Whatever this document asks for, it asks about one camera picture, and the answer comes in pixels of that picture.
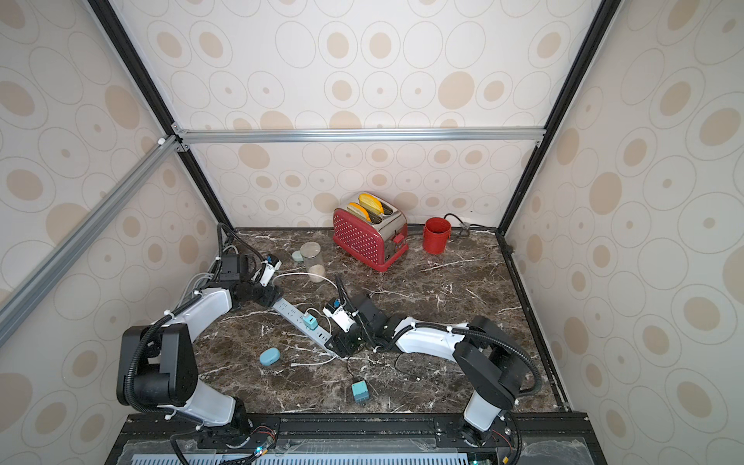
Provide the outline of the teal charger with black cable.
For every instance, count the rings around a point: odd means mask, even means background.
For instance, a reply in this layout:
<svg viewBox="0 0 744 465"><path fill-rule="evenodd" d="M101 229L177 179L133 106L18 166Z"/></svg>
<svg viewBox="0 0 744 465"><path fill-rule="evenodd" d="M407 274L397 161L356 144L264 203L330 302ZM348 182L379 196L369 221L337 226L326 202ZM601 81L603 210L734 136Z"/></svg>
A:
<svg viewBox="0 0 744 465"><path fill-rule="evenodd" d="M350 392L352 395L352 399L354 399L354 403L366 403L368 400L371 399L372 393L375 393L378 387L381 387L385 391L390 391L392 393L393 391L402 391L405 383L420 383L422 379L424 379L422 375L417 375L411 373L410 371L404 371L403 369L398 367L401 357L402 354L399 354L394 359L393 364L391 365L393 371L398 374L398 378L396 380L389 381L376 381L374 384L366 380L362 376L362 372L355 373L352 370L350 364L351 358L345 358L345 368L347 373L351 376Z"/></svg>

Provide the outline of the teal charger with white cable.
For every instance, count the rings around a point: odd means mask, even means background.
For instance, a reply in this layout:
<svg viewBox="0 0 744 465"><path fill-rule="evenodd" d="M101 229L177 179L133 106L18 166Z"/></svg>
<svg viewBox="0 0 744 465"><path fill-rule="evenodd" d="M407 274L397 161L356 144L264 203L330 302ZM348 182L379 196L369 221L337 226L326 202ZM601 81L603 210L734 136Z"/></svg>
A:
<svg viewBox="0 0 744 465"><path fill-rule="evenodd" d="M329 355L330 362L337 360L338 354L327 346L331 342L331 333L321 326L318 318L294 306L291 306L291 310L296 327Z"/></svg>

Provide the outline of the white power strip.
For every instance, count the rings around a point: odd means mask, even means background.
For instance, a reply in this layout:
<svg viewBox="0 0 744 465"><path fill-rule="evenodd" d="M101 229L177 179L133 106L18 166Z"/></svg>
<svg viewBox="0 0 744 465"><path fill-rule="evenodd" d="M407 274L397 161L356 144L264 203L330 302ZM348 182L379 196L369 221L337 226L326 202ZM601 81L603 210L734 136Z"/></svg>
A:
<svg viewBox="0 0 744 465"><path fill-rule="evenodd" d="M336 356L336 353L327 346L327 343L331 341L331 334L323 329L318 322L314 325L308 323L309 314L301 312L285 298L277 300L272 308L327 353Z"/></svg>

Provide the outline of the blue earbud case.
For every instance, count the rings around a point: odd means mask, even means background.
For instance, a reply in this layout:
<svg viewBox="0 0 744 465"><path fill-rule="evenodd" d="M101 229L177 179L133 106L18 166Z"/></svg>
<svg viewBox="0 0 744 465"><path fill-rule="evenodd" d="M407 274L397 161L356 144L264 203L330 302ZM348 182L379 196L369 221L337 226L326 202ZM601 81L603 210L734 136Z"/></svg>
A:
<svg viewBox="0 0 744 465"><path fill-rule="evenodd" d="M281 352L277 348L269 348L260 354L259 362L262 366L272 366L281 359Z"/></svg>

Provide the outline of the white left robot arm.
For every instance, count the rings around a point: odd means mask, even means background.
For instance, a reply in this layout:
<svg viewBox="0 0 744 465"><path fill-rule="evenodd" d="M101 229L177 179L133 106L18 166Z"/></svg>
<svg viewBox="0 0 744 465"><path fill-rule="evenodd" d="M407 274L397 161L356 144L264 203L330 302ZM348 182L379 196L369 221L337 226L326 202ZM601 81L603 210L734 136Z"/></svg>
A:
<svg viewBox="0 0 744 465"><path fill-rule="evenodd" d="M186 418L204 427L253 427L241 400L200 380L193 342L234 310L235 300L270 308L283 296L272 283L281 260L269 254L257 265L250 254L224 253L207 281L151 325L134 325L121 339L116 398L141 413Z"/></svg>

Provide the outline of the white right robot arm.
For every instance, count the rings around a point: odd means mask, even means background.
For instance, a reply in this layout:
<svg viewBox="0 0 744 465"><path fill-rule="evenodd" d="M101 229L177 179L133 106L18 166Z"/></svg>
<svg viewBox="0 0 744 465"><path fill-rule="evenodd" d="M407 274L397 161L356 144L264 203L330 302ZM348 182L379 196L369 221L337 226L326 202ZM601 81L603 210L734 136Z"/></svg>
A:
<svg viewBox="0 0 744 465"><path fill-rule="evenodd" d="M456 363L474 389L463 412L472 430L490 430L519 399L543 387L529 354L486 317L456 325L389 317L365 294L334 298L323 313L337 326L325 346L341 358L366 346L380 354L422 354Z"/></svg>

